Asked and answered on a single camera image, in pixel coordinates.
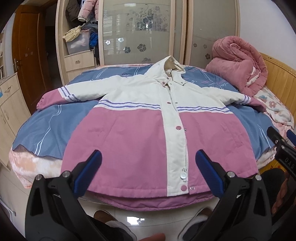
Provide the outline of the pink and white hooded jacket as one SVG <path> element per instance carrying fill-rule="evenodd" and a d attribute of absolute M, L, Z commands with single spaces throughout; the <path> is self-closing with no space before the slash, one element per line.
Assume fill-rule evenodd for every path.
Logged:
<path fill-rule="evenodd" d="M 184 73 L 168 56 L 144 74 L 115 75 L 45 93 L 38 110 L 98 100 L 72 133 L 62 171 L 99 150 L 102 165 L 89 190 L 102 202 L 132 211 L 174 209 L 212 199 L 195 162 L 198 150 L 240 177 L 256 174 L 248 133 L 228 105 L 249 105 L 261 112 L 266 107 L 238 92 L 187 82 Z"/>

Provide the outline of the left brown slipper foot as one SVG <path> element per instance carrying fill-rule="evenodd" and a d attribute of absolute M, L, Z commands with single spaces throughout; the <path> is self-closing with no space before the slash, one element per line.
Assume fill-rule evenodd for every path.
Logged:
<path fill-rule="evenodd" d="M 120 232 L 123 235 L 123 240 L 137 240 L 137 236 L 125 224 L 118 221 L 107 211 L 97 210 L 94 213 L 93 218 Z"/>

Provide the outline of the brown slipper foot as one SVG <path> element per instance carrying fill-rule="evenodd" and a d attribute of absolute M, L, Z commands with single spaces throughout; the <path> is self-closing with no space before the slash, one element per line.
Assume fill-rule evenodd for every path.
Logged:
<path fill-rule="evenodd" d="M 209 207 L 200 209 L 195 216 L 183 227 L 178 234 L 177 240 L 188 241 L 191 240 L 201 228 L 201 226 L 211 216 L 213 210 Z"/>
<path fill-rule="evenodd" d="M 94 213 L 93 218 L 120 232 L 123 235 L 123 240 L 137 240 L 137 236 L 125 224 L 118 221 L 107 211 L 97 210 Z"/>

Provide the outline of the wooden bed headboard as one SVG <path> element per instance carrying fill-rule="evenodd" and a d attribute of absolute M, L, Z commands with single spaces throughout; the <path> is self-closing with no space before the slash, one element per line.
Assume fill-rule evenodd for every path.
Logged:
<path fill-rule="evenodd" d="M 266 114 L 286 138 L 288 130 L 295 130 L 295 70 L 273 57 L 261 55 L 267 66 L 268 77 L 256 97 L 265 103 Z"/>

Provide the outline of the right brown slipper foot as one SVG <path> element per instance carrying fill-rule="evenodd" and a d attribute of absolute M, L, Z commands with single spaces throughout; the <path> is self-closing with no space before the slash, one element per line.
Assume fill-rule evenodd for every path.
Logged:
<path fill-rule="evenodd" d="M 178 234 L 177 240 L 188 241 L 191 240 L 201 228 L 201 226 L 211 216 L 213 210 L 209 207 L 200 209 L 195 216 L 183 227 Z"/>

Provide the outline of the blue plaid bed sheet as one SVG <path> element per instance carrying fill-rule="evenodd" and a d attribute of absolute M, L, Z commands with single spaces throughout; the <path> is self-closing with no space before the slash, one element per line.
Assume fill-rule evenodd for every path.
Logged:
<path fill-rule="evenodd" d="M 99 80 L 113 75 L 131 77 L 146 73 L 151 65 L 105 67 L 88 70 L 75 77 L 71 84 L 89 80 Z M 53 105 L 46 110 L 36 111 L 19 129 L 13 142 L 13 151 L 19 147 L 39 157 L 62 159 L 67 142 L 76 126 L 83 120 L 97 101 L 76 102 Z M 275 126 L 271 119 L 251 106 L 236 103 L 228 104 L 222 110 L 232 113 L 248 133 L 256 159 L 275 145 L 267 136 L 267 129 Z"/>

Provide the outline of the pink rolled quilt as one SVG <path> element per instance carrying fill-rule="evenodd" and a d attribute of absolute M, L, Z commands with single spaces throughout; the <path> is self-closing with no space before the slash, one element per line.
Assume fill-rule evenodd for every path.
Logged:
<path fill-rule="evenodd" d="M 240 37 L 218 39 L 212 46 L 212 56 L 205 70 L 220 76 L 240 93 L 255 96 L 266 84 L 268 70 L 262 55 Z"/>

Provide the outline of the light wood side cabinet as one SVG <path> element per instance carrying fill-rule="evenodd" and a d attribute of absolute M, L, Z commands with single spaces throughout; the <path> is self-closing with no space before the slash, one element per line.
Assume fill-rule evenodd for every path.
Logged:
<path fill-rule="evenodd" d="M 9 151 L 19 128 L 31 116 L 16 73 L 1 79 L 0 105 L 1 165 L 10 170 Z"/>

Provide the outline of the frosted glass wardrobe door right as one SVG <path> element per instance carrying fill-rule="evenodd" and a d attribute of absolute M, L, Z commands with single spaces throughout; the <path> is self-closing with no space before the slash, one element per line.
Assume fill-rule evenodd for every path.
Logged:
<path fill-rule="evenodd" d="M 239 1 L 187 1 L 186 65 L 204 69 L 213 58 L 212 47 L 218 39 L 239 35 Z"/>

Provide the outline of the frosted glass wardrobe door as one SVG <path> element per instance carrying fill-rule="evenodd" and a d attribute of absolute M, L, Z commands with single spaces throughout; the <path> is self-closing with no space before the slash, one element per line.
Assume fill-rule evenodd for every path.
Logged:
<path fill-rule="evenodd" d="M 186 65 L 204 69 L 213 58 L 212 47 L 218 39 L 239 35 L 239 1 L 187 1 Z"/>
<path fill-rule="evenodd" d="M 187 1 L 100 1 L 101 65 L 184 62 Z"/>

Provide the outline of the brown wooden door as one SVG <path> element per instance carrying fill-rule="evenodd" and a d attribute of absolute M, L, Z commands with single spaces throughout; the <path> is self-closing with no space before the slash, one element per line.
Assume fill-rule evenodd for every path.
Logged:
<path fill-rule="evenodd" d="M 39 6 L 21 4 L 12 32 L 12 56 L 30 113 L 41 97 L 53 89 L 45 43 L 45 18 Z"/>

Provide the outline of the clear plastic storage box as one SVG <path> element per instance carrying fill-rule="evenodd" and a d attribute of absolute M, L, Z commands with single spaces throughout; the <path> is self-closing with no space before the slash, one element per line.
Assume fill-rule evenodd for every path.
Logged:
<path fill-rule="evenodd" d="M 83 52 L 86 50 L 90 50 L 89 48 L 89 31 L 82 31 L 81 34 L 71 42 L 67 42 L 67 50 L 68 54 L 74 54 L 78 52 Z"/>

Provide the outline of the beige cloth bag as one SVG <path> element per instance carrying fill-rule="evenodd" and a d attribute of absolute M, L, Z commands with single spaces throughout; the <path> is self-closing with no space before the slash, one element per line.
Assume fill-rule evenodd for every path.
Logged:
<path fill-rule="evenodd" d="M 65 42 L 71 42 L 74 39 L 76 39 L 81 34 L 81 28 L 82 26 L 77 26 L 75 28 L 70 29 L 65 35 L 63 36 L 63 39 Z"/>

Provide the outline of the blue garment in wardrobe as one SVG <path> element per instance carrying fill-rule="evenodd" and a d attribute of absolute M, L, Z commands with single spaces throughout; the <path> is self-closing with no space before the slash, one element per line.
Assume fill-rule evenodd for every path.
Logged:
<path fill-rule="evenodd" d="M 89 37 L 89 48 L 94 49 L 98 45 L 98 33 L 91 32 Z"/>

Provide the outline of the open wardrobe shelf unit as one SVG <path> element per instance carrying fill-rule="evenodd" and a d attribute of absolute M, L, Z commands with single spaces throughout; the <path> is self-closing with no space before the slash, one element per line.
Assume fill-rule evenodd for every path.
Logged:
<path fill-rule="evenodd" d="M 63 85 L 68 84 L 82 72 L 94 69 L 97 58 L 94 50 L 89 47 L 90 29 L 83 29 L 84 23 L 74 18 L 80 9 L 69 9 L 73 1 L 60 0 L 57 2 L 55 20 L 56 52 L 60 77 Z"/>

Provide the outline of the frosted glass wardrobe door left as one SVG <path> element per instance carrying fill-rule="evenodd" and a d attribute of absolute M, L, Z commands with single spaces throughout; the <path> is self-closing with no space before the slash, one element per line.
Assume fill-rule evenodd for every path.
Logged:
<path fill-rule="evenodd" d="M 187 1 L 100 1 L 101 65 L 184 62 Z"/>

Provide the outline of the pink hanging down jacket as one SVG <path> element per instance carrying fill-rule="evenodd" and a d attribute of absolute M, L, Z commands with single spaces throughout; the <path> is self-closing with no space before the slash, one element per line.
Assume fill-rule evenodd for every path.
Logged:
<path fill-rule="evenodd" d="M 86 0 L 84 1 L 79 14 L 78 20 L 81 22 L 86 22 L 90 19 L 90 15 L 93 13 L 95 20 L 98 21 L 98 12 L 99 12 L 99 0 Z"/>

